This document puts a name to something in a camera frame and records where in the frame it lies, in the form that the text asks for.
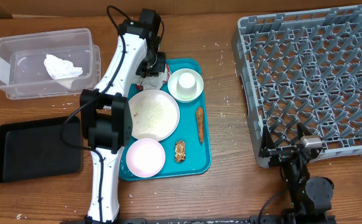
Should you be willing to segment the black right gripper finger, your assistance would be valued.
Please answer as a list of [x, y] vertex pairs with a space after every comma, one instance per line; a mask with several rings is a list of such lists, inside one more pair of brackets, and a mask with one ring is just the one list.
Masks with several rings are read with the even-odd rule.
[[311, 136], [312, 133], [302, 123], [298, 123], [297, 124], [297, 135], [298, 135], [298, 138], [301, 139], [304, 136]]
[[263, 127], [260, 151], [264, 151], [265, 149], [274, 149], [274, 148], [275, 148], [275, 145], [271, 138], [271, 134], [270, 134], [268, 128]]

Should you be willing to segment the white bowl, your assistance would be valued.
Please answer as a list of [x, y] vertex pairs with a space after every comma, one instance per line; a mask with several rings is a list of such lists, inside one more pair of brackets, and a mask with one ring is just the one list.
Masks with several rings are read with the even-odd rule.
[[169, 93], [179, 102], [189, 103], [196, 100], [204, 89], [202, 76], [189, 68], [183, 68], [171, 74], [167, 81]]

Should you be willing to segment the white cup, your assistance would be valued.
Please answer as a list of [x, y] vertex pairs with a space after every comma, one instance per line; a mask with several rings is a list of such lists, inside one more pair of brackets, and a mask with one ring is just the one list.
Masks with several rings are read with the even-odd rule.
[[177, 81], [177, 92], [182, 97], [194, 95], [197, 89], [197, 81], [192, 73], [182, 73]]

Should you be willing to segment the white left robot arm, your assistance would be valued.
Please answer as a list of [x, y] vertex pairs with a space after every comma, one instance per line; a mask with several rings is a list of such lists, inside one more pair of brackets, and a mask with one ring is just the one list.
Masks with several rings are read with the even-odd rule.
[[117, 222], [121, 156], [132, 133], [128, 93], [136, 76], [158, 77], [166, 68], [165, 53], [159, 51], [164, 22], [155, 10], [143, 9], [136, 21], [126, 16], [115, 28], [118, 43], [104, 78], [93, 90], [82, 91], [79, 108], [69, 116], [80, 114], [88, 145], [69, 143], [60, 130], [66, 146], [90, 151], [93, 160], [91, 203], [82, 223]]

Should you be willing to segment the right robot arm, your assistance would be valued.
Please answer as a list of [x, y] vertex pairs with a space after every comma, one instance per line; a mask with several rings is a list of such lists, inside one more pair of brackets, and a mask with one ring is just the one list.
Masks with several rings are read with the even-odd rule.
[[[320, 136], [312, 134], [302, 123], [297, 124], [297, 142], [287, 149], [276, 149], [269, 130], [262, 131], [259, 156], [269, 158], [269, 167], [279, 167], [286, 188], [273, 195], [261, 208], [257, 223], [335, 223], [328, 216], [332, 209], [334, 183], [327, 177], [311, 177], [307, 164], [323, 149]], [[279, 216], [265, 215], [265, 208], [276, 198], [288, 192], [292, 208]]]

